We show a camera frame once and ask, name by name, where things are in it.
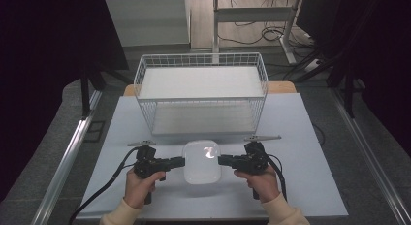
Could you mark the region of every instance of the wire basket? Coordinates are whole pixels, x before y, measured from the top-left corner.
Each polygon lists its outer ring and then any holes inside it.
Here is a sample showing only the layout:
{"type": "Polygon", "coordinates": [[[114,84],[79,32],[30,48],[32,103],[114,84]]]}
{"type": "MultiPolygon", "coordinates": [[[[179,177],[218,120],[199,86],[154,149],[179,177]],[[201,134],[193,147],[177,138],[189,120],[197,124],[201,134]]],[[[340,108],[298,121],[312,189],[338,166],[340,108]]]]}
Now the wire basket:
{"type": "Polygon", "coordinates": [[[260,53],[144,55],[134,89],[153,135],[255,133],[267,95],[260,53]]]}

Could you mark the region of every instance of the white wall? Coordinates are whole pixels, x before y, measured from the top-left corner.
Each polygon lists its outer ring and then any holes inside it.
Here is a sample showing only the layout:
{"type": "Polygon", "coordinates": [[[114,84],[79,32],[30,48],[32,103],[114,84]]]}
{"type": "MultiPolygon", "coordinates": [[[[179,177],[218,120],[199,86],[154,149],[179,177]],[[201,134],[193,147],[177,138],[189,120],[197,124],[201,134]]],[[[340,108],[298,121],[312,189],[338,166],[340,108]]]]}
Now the white wall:
{"type": "Polygon", "coordinates": [[[107,0],[124,47],[188,44],[184,0],[107,0]]]}

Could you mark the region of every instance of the black controller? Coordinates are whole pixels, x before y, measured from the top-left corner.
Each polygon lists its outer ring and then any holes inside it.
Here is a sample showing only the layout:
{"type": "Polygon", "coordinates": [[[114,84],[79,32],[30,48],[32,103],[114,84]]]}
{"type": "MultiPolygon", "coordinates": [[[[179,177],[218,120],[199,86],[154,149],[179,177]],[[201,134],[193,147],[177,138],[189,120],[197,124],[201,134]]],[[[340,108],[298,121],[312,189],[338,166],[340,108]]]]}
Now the black controller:
{"type": "MultiPolygon", "coordinates": [[[[157,172],[168,172],[171,169],[184,167],[185,159],[181,156],[170,159],[154,158],[156,149],[149,145],[139,147],[137,161],[134,164],[134,173],[140,178],[148,178],[157,172]]],[[[145,197],[144,203],[151,203],[151,193],[145,197]]]]}
{"type": "MultiPolygon", "coordinates": [[[[245,172],[249,175],[260,175],[269,166],[264,147],[259,142],[251,142],[245,146],[245,155],[221,155],[218,156],[218,164],[230,166],[233,169],[245,172]]],[[[260,199],[253,189],[253,198],[260,199]]]]}

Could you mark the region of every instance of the black cable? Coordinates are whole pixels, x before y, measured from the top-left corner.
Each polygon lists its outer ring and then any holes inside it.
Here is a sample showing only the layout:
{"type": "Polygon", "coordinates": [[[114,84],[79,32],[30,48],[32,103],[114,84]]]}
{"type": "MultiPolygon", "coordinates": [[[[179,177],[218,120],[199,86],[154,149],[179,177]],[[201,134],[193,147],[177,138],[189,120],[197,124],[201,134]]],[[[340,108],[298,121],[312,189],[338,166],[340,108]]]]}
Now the black cable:
{"type": "Polygon", "coordinates": [[[269,42],[277,41],[277,40],[279,40],[279,39],[281,38],[282,35],[284,35],[283,32],[281,32],[281,31],[279,31],[279,30],[277,30],[277,29],[273,29],[273,28],[276,28],[276,27],[275,27],[275,26],[268,26],[268,27],[265,27],[265,28],[261,31],[261,36],[262,36],[266,41],[269,41],[269,42]],[[273,38],[273,39],[270,39],[270,38],[267,38],[267,37],[266,37],[266,34],[268,34],[268,33],[277,34],[277,36],[276,36],[275,38],[273,38]]]}
{"type": "Polygon", "coordinates": [[[290,70],[290,72],[288,72],[286,75],[284,75],[282,80],[283,81],[290,80],[290,77],[295,72],[305,68],[305,66],[308,65],[310,61],[314,60],[319,54],[320,54],[320,50],[318,50],[318,49],[315,49],[314,51],[312,51],[302,61],[300,61],[298,65],[296,65],[292,70],[290,70]]]}
{"type": "Polygon", "coordinates": [[[323,140],[320,142],[320,146],[323,146],[326,143],[326,134],[324,133],[324,131],[318,126],[316,125],[314,122],[311,122],[312,126],[314,128],[316,128],[318,131],[320,131],[321,136],[323,137],[323,140]]]}
{"type": "Polygon", "coordinates": [[[220,37],[220,35],[217,35],[217,36],[218,36],[218,38],[219,38],[219,39],[221,39],[221,40],[230,41],[230,42],[235,42],[235,43],[239,43],[239,44],[245,44],[245,45],[252,45],[252,44],[256,44],[256,43],[260,42],[260,40],[262,40],[262,39],[263,39],[263,36],[262,36],[262,37],[261,37],[261,38],[259,38],[257,41],[254,41],[254,42],[251,42],[251,43],[245,43],[245,42],[237,41],[237,40],[234,40],[234,39],[226,39],[226,38],[222,38],[222,37],[220,37]]]}
{"type": "Polygon", "coordinates": [[[294,47],[294,48],[293,48],[293,54],[295,54],[295,55],[298,56],[298,57],[306,57],[306,56],[308,56],[308,55],[301,55],[300,53],[296,52],[296,50],[297,50],[297,49],[300,49],[300,48],[312,48],[312,49],[314,49],[314,47],[304,47],[304,46],[294,47]]]}
{"type": "MultiPolygon", "coordinates": [[[[238,7],[238,4],[236,3],[235,0],[230,0],[230,4],[231,4],[231,7],[232,7],[232,8],[234,7],[234,4],[233,4],[233,3],[236,4],[236,7],[238,7]]],[[[235,26],[238,26],[238,27],[241,27],[241,26],[247,26],[247,25],[253,24],[253,23],[255,23],[255,22],[256,22],[256,21],[252,21],[252,22],[247,22],[247,23],[242,23],[242,24],[238,24],[238,23],[234,22],[234,25],[235,25],[235,26]]]]}
{"type": "Polygon", "coordinates": [[[293,65],[281,65],[276,63],[264,63],[266,66],[274,66],[274,67],[294,67],[293,65]]]}
{"type": "Polygon", "coordinates": [[[85,201],[84,204],[82,204],[70,217],[69,220],[69,225],[73,224],[74,220],[76,219],[77,215],[85,208],[87,207],[94,199],[96,199],[100,194],[102,194],[104,191],[106,191],[106,189],[108,189],[112,183],[115,181],[115,179],[118,177],[118,175],[121,173],[121,171],[125,168],[125,162],[128,159],[128,157],[130,156],[130,154],[139,149],[140,147],[134,147],[133,149],[131,149],[126,156],[124,157],[123,161],[120,163],[120,165],[118,166],[117,170],[114,172],[114,174],[112,175],[112,177],[110,178],[109,182],[107,182],[102,188],[100,188],[96,193],[94,193],[89,199],[87,199],[87,201],[85,201]]]}
{"type": "Polygon", "coordinates": [[[134,164],[130,164],[130,165],[126,165],[123,167],[123,169],[127,168],[127,167],[132,167],[134,164]]]}
{"type": "Polygon", "coordinates": [[[281,164],[280,159],[278,159],[278,157],[275,156],[275,155],[268,154],[268,156],[271,156],[271,157],[274,157],[275,159],[277,159],[278,163],[280,164],[280,170],[281,170],[281,172],[282,172],[282,164],[281,164]]]}
{"type": "Polygon", "coordinates": [[[271,1],[271,6],[272,6],[272,7],[274,7],[274,1],[275,1],[275,6],[277,5],[277,3],[276,3],[277,0],[272,0],[272,1],[271,1]]]}
{"type": "Polygon", "coordinates": [[[267,1],[266,7],[268,7],[269,6],[269,0],[264,0],[263,3],[261,3],[260,7],[263,7],[263,5],[266,4],[266,1],[267,1]]]}
{"type": "Polygon", "coordinates": [[[278,178],[280,179],[281,191],[284,195],[284,199],[285,199],[285,201],[287,201],[287,189],[286,189],[286,185],[285,185],[285,178],[282,174],[282,171],[280,169],[278,169],[278,167],[274,163],[274,161],[272,161],[271,158],[269,158],[269,156],[264,151],[262,151],[260,149],[257,149],[257,148],[254,148],[254,150],[256,150],[257,152],[260,152],[260,154],[263,154],[264,157],[267,158],[267,161],[269,162],[269,164],[274,168],[275,172],[278,175],[278,178]]]}
{"type": "Polygon", "coordinates": [[[274,77],[274,76],[276,76],[276,75],[280,75],[280,74],[286,73],[286,72],[288,72],[288,71],[289,71],[289,70],[279,71],[279,72],[277,72],[277,73],[269,74],[269,75],[267,75],[267,77],[268,77],[268,78],[271,78],[271,77],[274,77]]]}

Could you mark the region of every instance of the beige sleeve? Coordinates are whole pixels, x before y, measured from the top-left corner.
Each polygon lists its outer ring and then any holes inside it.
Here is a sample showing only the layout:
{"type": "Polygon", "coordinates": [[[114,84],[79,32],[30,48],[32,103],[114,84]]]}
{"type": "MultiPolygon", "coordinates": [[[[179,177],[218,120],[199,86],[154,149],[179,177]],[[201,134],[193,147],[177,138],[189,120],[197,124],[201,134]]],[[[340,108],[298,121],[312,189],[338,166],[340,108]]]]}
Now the beige sleeve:
{"type": "Polygon", "coordinates": [[[122,199],[117,209],[103,215],[100,225],[132,225],[140,212],[140,209],[131,208],[122,199]]]}
{"type": "Polygon", "coordinates": [[[268,225],[307,225],[308,220],[300,209],[290,207],[281,193],[276,199],[262,204],[269,215],[268,225]]]}

